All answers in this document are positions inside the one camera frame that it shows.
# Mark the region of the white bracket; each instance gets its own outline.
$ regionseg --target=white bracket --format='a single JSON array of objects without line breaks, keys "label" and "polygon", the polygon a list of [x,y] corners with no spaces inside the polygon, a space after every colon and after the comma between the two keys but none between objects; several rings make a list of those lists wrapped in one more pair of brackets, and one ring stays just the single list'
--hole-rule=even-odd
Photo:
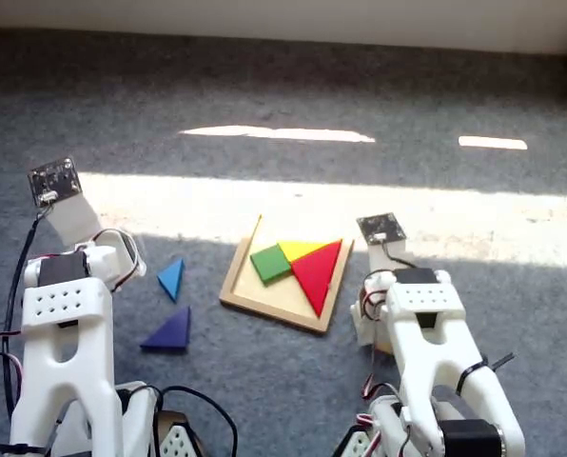
[{"label": "white bracket", "polygon": [[159,448],[163,457],[197,457],[186,429],[173,426]]},{"label": "white bracket", "polygon": [[[77,349],[63,359],[67,328]],[[121,402],[114,386],[112,297],[97,278],[27,288],[22,317],[24,381],[10,443],[44,447],[62,408],[78,399],[91,426],[93,457],[123,457]]]}]

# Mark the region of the wire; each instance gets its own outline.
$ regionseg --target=wire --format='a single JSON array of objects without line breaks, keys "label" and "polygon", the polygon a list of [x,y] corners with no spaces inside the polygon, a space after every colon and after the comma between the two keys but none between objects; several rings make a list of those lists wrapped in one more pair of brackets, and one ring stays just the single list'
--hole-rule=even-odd
[{"label": "wire", "polygon": [[[0,331],[0,338],[4,338],[4,337],[10,337],[10,336],[16,336],[19,335],[21,333],[20,330],[15,330],[15,331]],[[19,359],[17,357],[15,357],[14,355],[8,353],[8,352],[4,352],[2,350],[0,350],[0,356],[2,357],[6,357],[7,359],[9,359],[9,361],[11,363],[13,363],[13,366],[15,367],[15,374],[16,374],[16,386],[17,386],[17,398],[19,398],[19,396],[21,395],[21,383],[23,380],[23,367],[21,362],[19,361]]]},{"label": "wire", "polygon": [[409,441],[410,441],[410,426],[408,426],[406,428],[406,439],[404,440],[404,442],[400,446],[400,451],[398,452],[398,457],[404,457],[404,449],[406,448],[406,445],[408,445]]},{"label": "wire", "polygon": [[205,402],[209,403],[210,405],[212,405],[226,420],[226,422],[230,425],[230,429],[233,433],[233,446],[231,448],[231,457],[236,457],[237,456],[237,442],[238,442],[238,436],[237,436],[237,426],[235,425],[235,421],[233,421],[233,419],[230,417],[230,415],[228,415],[228,413],[225,411],[225,409],[223,407],[221,407],[218,403],[216,403],[216,401],[212,400],[210,397],[208,397],[207,395],[205,395],[204,393],[195,390],[194,388],[190,388],[190,387],[186,387],[186,386],[169,386],[164,388],[163,390],[160,390],[159,388],[150,385],[150,384],[146,384],[144,386],[139,386],[137,388],[135,388],[130,394],[129,394],[129,398],[131,398],[131,396],[133,396],[135,393],[139,392],[140,390],[144,390],[147,388],[151,388],[153,389],[156,394],[157,394],[157,403],[155,404],[155,413],[154,413],[154,417],[152,419],[152,437],[155,443],[155,453],[156,453],[156,457],[161,457],[161,450],[159,448],[161,439],[159,438],[159,413],[163,410],[163,405],[165,403],[165,397],[166,394],[170,393],[170,392],[185,392],[185,393],[189,393],[191,395],[194,395],[195,397],[199,397],[202,400],[204,400]]},{"label": "wire", "polygon": [[381,241],[381,249],[385,253],[385,255],[387,256],[387,258],[389,260],[392,260],[392,261],[397,262],[397,263],[402,264],[402,265],[406,265],[407,267],[410,267],[410,268],[416,268],[417,267],[415,264],[413,264],[412,262],[409,262],[408,260],[404,260],[404,259],[401,259],[400,257],[394,257],[393,255],[391,255],[389,253],[389,248],[387,247],[387,243],[385,243],[384,240]]},{"label": "wire", "polygon": [[370,444],[362,454],[362,457],[370,457],[380,442],[381,442],[381,433],[378,431],[377,433],[375,433],[374,438],[370,441]]},{"label": "wire", "polygon": [[[24,246],[21,249],[21,253],[19,254],[19,258],[17,259],[17,266],[15,267],[15,272],[13,273],[12,281],[10,282],[10,289],[9,289],[9,298],[7,300],[7,310],[5,312],[5,324],[3,326],[3,332],[9,332],[12,328],[13,322],[13,314],[15,312],[15,297],[17,295],[17,287],[19,286],[19,280],[21,278],[21,273],[24,268],[24,264],[26,263],[26,259],[28,258],[29,248],[34,241],[34,236],[36,235],[36,229],[38,228],[38,224],[47,217],[47,215],[51,212],[52,207],[49,206],[43,211],[36,214],[34,218],[34,222],[32,223],[28,235],[26,235],[26,241]],[[10,364],[11,358],[7,355],[9,354],[9,336],[2,336],[2,345],[1,345],[1,352],[2,352],[2,369],[3,369],[3,383],[5,385],[5,401],[7,403],[7,414],[10,417],[13,413],[15,408],[15,404],[17,400],[19,400],[19,395],[17,399],[13,399],[13,388],[12,382],[10,378]]]},{"label": "wire", "polygon": [[377,306],[378,306],[378,305],[382,305],[383,303],[385,303],[385,299],[381,299],[381,300],[379,300],[377,303],[372,303],[372,300],[370,300],[370,297],[373,296],[373,295],[376,295],[377,293],[385,293],[385,294],[386,294],[386,293],[387,293],[387,290],[385,290],[385,289],[373,290],[372,292],[366,294],[366,296],[363,297],[363,300],[362,300],[362,314],[363,314],[364,316],[366,316],[368,319],[370,319],[371,321],[379,321],[379,320],[380,320],[380,317],[379,317],[379,316],[375,316],[375,315],[372,315],[372,316],[371,316],[368,312],[366,312],[366,304],[367,304],[367,303],[370,303],[370,306],[372,307],[373,312],[374,312],[375,314],[377,314],[377,312],[376,312],[376,311],[377,311]]},{"label": "wire", "polygon": [[228,422],[228,424],[230,425],[230,429],[233,433],[233,446],[231,448],[230,455],[231,455],[231,457],[236,457],[237,456],[237,441],[238,441],[237,426],[235,425],[235,421],[233,421],[233,419],[228,415],[228,413],[223,409],[223,407],[218,405],[218,403],[216,403],[214,400],[209,398],[204,393],[201,393],[201,392],[199,392],[195,389],[192,389],[190,387],[185,387],[185,386],[169,386],[169,387],[164,388],[163,391],[162,391],[164,400],[165,400],[166,394],[169,393],[169,392],[172,392],[172,391],[186,392],[186,393],[189,393],[191,395],[194,395],[195,397],[199,397],[202,400],[208,402],[218,412],[220,412],[221,416],[223,416],[225,418],[225,420]]},{"label": "wire", "polygon": [[374,380],[374,374],[370,374],[368,376],[368,378],[366,379],[366,381],[363,383],[363,387],[362,387],[362,398],[363,400],[370,400],[371,398],[373,398],[377,392],[386,387],[389,390],[391,390],[391,392],[396,396],[396,398],[398,399],[398,401],[400,401],[400,403],[403,403],[403,401],[401,400],[400,397],[400,393],[398,392],[398,390],[393,387],[391,384],[389,383],[378,383],[373,385],[372,381]]},{"label": "wire", "polygon": [[[362,316],[363,316],[363,315],[368,316],[368,313],[366,313],[366,309],[365,309],[366,303],[364,302],[364,300],[365,300],[366,297],[365,297],[365,295],[364,295],[364,297],[362,297],[362,295],[366,293],[366,281],[368,281],[368,279],[370,278],[370,276],[372,276],[373,274],[376,274],[376,273],[385,273],[385,272],[391,272],[391,269],[388,269],[388,268],[377,268],[377,269],[373,269],[372,271],[370,271],[368,274],[366,274],[366,275],[363,277],[363,280],[362,280],[362,287],[360,288],[360,291],[358,292],[358,303],[362,304],[362,306],[360,307],[360,310],[361,310],[361,312],[362,312]],[[368,316],[368,318],[369,318],[371,321],[377,320],[377,319],[374,319],[372,316]]]},{"label": "wire", "polygon": [[[120,230],[119,228],[104,228],[104,229],[98,231],[95,235],[93,235],[93,237],[91,238],[91,241],[93,241],[93,242],[97,241],[97,239],[100,236],[102,236],[104,233],[107,233],[109,231],[113,231],[115,233],[118,233],[121,236],[121,239],[123,240],[123,244],[127,248],[127,253],[129,254],[131,261],[133,262],[133,266],[131,267],[131,270],[127,274],[123,275],[121,277],[121,279],[119,279],[114,284],[114,287],[110,291],[110,292],[115,292],[131,276],[133,276],[133,273],[135,273],[136,269],[138,269],[138,267],[140,265],[140,253],[138,251],[138,245],[135,244],[135,241],[133,240],[131,235],[129,235],[126,231]],[[133,248],[133,253],[131,253],[131,251],[129,250],[129,246],[131,246]]]}]

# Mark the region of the gray carpet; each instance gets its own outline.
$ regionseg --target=gray carpet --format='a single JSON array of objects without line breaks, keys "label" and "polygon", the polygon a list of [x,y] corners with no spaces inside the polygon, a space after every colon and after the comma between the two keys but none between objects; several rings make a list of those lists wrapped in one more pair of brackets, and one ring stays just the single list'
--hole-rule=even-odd
[{"label": "gray carpet", "polygon": [[[178,134],[228,125],[353,130],[375,142]],[[460,135],[519,138],[528,150],[461,149]],[[370,357],[355,344],[347,311],[367,271],[365,250],[354,252],[331,328],[317,337],[221,307],[236,235],[226,239],[226,220],[182,228],[187,214],[201,222],[221,210],[220,196],[201,183],[216,193],[283,189],[309,204],[323,190],[348,199],[363,192],[357,204],[370,212],[406,211],[401,221],[417,240],[410,253],[451,272],[480,348],[492,358],[518,353],[499,377],[527,455],[567,456],[567,60],[0,31],[0,327],[32,217],[25,172],[69,153],[88,182],[139,175],[199,183],[190,187],[196,193],[166,196],[171,213],[138,229],[151,273],[115,297],[118,382],[185,384],[212,395],[239,425],[242,456],[330,455],[365,408],[359,389]],[[140,198],[151,189],[135,191]],[[259,197],[248,194],[249,206],[234,210],[251,213]],[[133,211],[150,211],[140,203],[111,208],[108,198],[96,198],[103,216],[119,211],[132,228]],[[230,195],[222,199],[226,206]],[[176,217],[180,233],[166,232]],[[32,252],[59,248],[44,226]],[[180,303],[193,309],[190,348],[141,353],[138,343],[175,309],[154,272],[176,255],[186,261]],[[399,381],[386,357],[379,375]],[[188,413],[212,455],[227,455],[230,435],[212,410],[188,398],[173,406]],[[7,436],[0,372],[0,441]]]}]

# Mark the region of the dark blue triangle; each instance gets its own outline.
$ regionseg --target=dark blue triangle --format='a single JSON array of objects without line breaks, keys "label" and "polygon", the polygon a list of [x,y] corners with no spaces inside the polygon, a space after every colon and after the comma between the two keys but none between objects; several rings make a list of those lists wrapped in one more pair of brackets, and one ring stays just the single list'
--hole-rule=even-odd
[{"label": "dark blue triangle", "polygon": [[150,337],[140,347],[142,349],[184,349],[188,346],[190,336],[190,308],[183,307]]},{"label": "dark blue triangle", "polygon": [[161,271],[157,278],[159,279],[159,284],[165,289],[169,298],[176,303],[178,300],[178,291],[180,290],[180,284],[182,283],[182,272],[185,270],[185,263],[182,259],[175,261],[169,267]]}]

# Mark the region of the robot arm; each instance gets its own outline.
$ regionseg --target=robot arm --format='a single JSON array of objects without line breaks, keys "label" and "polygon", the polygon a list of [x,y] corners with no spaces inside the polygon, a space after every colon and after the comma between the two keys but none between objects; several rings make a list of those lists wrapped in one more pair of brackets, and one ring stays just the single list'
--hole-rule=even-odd
[{"label": "robot arm", "polygon": [[154,455],[156,395],[138,391],[123,407],[119,391],[144,384],[115,386],[112,347],[111,294],[143,275],[146,265],[130,235],[99,227],[69,158],[32,171],[29,179],[37,206],[47,208],[64,244],[74,246],[30,260],[24,272],[24,379],[10,443],[45,448],[68,406],[52,456]]},{"label": "robot arm", "polygon": [[[387,264],[387,248],[369,252],[371,267]],[[366,301],[369,295],[374,300]],[[372,433],[381,438],[377,455],[398,455],[408,437],[406,457],[524,456],[518,421],[497,375],[483,362],[448,273],[377,271],[351,312],[360,344],[393,353],[401,373],[399,397],[382,396],[370,406]],[[455,388],[477,419],[433,402],[434,386]]]}]

